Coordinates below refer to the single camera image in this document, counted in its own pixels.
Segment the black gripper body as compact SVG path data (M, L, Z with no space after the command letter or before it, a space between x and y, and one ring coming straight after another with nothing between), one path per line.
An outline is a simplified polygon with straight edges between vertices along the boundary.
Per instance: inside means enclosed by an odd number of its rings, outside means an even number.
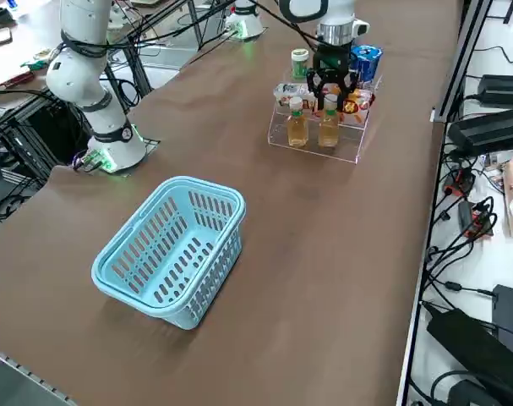
M341 46L320 43L313 55L310 79L318 77L322 80L325 74L334 74L338 79L344 80L349 74L351 49L351 43Z

